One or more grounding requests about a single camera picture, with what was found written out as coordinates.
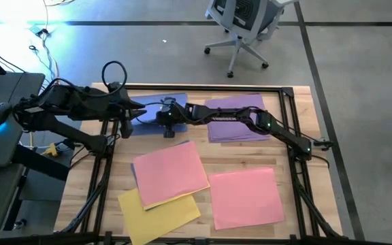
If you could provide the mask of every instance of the wooden tabletop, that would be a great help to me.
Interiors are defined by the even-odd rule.
[[[94,87],[105,90],[102,84]],[[320,138],[319,124],[312,101],[310,87],[294,86],[297,114],[301,131],[312,137]],[[129,96],[153,95],[159,93],[186,93],[189,103],[204,104],[208,99],[217,99],[233,95],[246,94],[243,92],[207,92],[207,91],[147,91],[129,90]],[[265,108],[277,119],[281,119],[279,96],[276,93],[261,93]],[[85,121],[81,130],[92,135],[98,134],[101,123],[98,121]],[[105,202],[105,209],[101,224],[101,233],[112,231],[113,235],[128,236],[123,214],[120,211],[117,197],[125,191],[136,187],[131,173],[130,163],[142,154],[174,146],[185,140],[194,141],[197,145],[203,167],[207,174],[230,172],[255,167],[272,167],[276,173],[278,190],[282,200],[285,220],[275,224],[256,225],[235,229],[216,231],[211,208],[210,190],[206,189],[193,194],[201,216],[196,220],[172,231],[164,237],[168,238],[260,238],[260,239],[288,239],[290,234],[299,235],[297,217],[293,198],[293,187],[287,150],[284,143],[274,137],[259,142],[234,142],[212,144],[208,141],[206,125],[192,126],[185,133],[176,133],[174,139],[165,139],[163,135],[131,136],[129,139],[118,140],[116,143],[111,169],[110,182]],[[324,157],[324,153],[315,150],[313,154]],[[73,168],[66,181],[63,198],[57,216],[55,230],[66,227],[75,217],[84,202],[88,191],[88,184],[93,168],[93,157],[88,157]],[[333,194],[329,170],[325,162],[319,159],[308,161],[314,202],[327,222],[338,233],[342,233],[335,197]],[[96,206],[93,208],[89,224],[89,231],[93,230]],[[304,208],[306,229],[310,234],[310,222],[307,209]]]

